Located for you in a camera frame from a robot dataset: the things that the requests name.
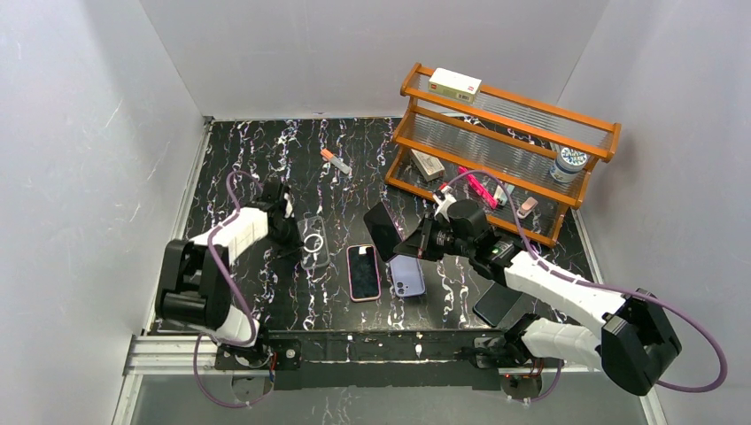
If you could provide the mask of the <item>white green stapler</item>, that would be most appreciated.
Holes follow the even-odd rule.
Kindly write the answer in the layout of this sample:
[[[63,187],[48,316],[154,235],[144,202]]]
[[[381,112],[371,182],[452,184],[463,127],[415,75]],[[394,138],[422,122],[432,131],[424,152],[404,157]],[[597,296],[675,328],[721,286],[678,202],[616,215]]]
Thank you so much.
[[[507,204],[508,196],[515,190],[515,185],[510,183],[499,184],[494,191],[494,199],[497,202],[497,207],[503,207]]]

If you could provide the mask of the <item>lavender phone case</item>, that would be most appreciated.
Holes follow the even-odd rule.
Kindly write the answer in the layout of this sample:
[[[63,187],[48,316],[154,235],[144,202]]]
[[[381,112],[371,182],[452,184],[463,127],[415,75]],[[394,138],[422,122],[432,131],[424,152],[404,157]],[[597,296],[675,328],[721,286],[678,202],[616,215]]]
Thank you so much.
[[[418,297],[426,293],[419,259],[397,255],[389,261],[389,269],[392,287],[397,297]]]

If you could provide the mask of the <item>orange wooden shelf rack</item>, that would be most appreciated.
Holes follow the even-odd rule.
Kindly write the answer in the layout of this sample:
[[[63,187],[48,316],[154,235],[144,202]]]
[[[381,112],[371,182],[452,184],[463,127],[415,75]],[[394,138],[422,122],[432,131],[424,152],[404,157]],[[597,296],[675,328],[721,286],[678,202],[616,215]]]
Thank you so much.
[[[408,100],[392,141],[397,157],[385,176],[388,184],[431,199],[443,182],[457,175],[457,167],[477,169],[515,185],[516,205],[527,197],[537,207],[521,220],[525,234],[555,245],[567,212],[585,200],[593,169],[616,154],[621,126],[535,101],[482,84],[473,104],[429,92],[435,69],[415,63],[401,84]],[[571,183],[559,183],[549,168],[562,147],[582,151],[589,161]],[[426,182],[410,157],[417,150],[438,158],[442,178]]]

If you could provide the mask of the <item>white blue round jar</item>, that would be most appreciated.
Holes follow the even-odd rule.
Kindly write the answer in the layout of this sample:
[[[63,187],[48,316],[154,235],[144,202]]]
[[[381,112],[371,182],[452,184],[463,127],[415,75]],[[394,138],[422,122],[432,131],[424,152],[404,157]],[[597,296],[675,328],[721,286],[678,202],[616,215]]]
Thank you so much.
[[[558,150],[557,157],[549,168],[551,177],[559,183],[573,182],[589,161],[589,155],[562,147]]]

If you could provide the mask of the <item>dark teal phone case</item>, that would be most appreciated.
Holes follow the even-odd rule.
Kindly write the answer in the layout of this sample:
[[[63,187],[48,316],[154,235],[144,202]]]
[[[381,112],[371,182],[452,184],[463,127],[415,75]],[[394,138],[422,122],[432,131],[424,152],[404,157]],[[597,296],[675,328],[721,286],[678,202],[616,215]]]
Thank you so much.
[[[494,283],[475,302],[472,312],[487,326],[497,328],[520,297],[520,292]]]

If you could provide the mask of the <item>pink utility knife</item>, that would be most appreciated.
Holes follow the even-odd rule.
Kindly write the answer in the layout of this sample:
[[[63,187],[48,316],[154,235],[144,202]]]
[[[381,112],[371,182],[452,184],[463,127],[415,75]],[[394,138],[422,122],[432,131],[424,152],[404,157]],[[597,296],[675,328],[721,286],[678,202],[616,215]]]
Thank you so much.
[[[475,177],[475,173],[472,170],[464,166],[458,166],[457,171],[459,174],[466,174],[465,179],[468,182],[469,187],[475,191],[475,193],[482,198],[482,200],[491,208],[495,209],[499,206],[499,201],[488,191],[488,189]]]

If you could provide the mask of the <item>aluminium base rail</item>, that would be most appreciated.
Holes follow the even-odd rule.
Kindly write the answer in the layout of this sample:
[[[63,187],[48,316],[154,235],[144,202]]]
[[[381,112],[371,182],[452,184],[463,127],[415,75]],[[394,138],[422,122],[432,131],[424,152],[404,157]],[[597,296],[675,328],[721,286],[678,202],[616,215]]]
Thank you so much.
[[[591,334],[536,339],[515,348],[499,330],[434,331],[275,331],[259,345],[238,348],[216,345],[195,335],[139,336],[131,344],[128,373],[169,370],[190,372],[193,367],[220,371],[260,369],[296,370],[311,364],[430,364],[475,361],[481,368],[522,367],[534,358],[551,366],[557,359],[601,370],[605,346]]]

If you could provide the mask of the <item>small grey box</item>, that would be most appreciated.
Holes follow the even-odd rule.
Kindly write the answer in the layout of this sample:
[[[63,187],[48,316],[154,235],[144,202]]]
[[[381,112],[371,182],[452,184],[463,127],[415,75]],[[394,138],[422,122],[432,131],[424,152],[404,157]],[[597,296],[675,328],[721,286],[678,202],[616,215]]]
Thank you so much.
[[[432,182],[444,176],[445,167],[438,158],[417,150],[411,150],[410,157],[426,182]]]

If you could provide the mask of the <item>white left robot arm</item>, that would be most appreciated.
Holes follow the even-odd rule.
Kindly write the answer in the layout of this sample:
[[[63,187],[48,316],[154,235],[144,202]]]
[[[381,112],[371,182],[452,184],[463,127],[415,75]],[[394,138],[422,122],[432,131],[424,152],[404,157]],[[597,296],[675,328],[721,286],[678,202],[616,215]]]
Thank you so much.
[[[279,181],[266,183],[258,197],[203,234],[166,244],[156,317],[193,328],[220,344],[253,347],[260,324],[229,269],[241,254],[264,241],[281,259],[299,255],[303,247],[290,186]]]

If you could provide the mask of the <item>clear magsafe phone case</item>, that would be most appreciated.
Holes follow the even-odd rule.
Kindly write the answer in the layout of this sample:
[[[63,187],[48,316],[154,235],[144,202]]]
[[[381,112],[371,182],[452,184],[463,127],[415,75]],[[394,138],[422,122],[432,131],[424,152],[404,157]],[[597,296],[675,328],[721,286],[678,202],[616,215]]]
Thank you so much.
[[[321,216],[313,216],[298,222],[302,241],[300,265],[306,271],[326,267],[330,263],[325,223]]]

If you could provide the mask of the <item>orange grey marker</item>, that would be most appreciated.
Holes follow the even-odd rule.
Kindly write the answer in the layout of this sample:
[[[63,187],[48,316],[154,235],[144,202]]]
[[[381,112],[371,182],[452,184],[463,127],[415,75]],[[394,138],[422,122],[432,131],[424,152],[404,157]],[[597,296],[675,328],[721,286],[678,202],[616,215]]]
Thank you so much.
[[[352,168],[348,166],[340,157],[329,151],[328,149],[321,150],[322,158],[338,169],[341,173],[346,175],[352,174]]]

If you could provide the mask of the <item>small pink white item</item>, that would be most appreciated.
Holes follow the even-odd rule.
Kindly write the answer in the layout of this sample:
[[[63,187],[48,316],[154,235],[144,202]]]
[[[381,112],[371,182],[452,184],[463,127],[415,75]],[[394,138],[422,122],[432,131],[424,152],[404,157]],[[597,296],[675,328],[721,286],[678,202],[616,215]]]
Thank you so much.
[[[516,210],[516,217],[520,220],[527,218],[537,207],[538,200],[535,197],[527,197]]]

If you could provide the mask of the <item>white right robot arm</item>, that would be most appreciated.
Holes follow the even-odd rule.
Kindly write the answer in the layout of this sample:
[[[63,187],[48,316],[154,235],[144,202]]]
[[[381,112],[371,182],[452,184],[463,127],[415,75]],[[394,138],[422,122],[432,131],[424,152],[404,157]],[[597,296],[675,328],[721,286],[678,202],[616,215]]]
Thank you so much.
[[[492,348],[490,358],[522,364],[528,359],[561,359],[600,370],[622,390],[645,396],[682,350],[676,332],[651,293],[619,294],[588,287],[575,274],[547,265],[520,240],[491,226],[471,200],[442,213],[426,214],[395,252],[439,261],[464,257],[483,278],[527,294],[566,313],[574,324],[526,313]]]

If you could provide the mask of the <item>white red carton box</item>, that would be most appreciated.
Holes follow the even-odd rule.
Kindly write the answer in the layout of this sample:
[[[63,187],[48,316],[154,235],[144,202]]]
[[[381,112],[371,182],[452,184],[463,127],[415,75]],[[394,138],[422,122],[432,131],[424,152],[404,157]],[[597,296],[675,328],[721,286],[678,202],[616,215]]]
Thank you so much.
[[[464,104],[473,104],[482,80],[445,68],[437,68],[429,78],[429,92]]]

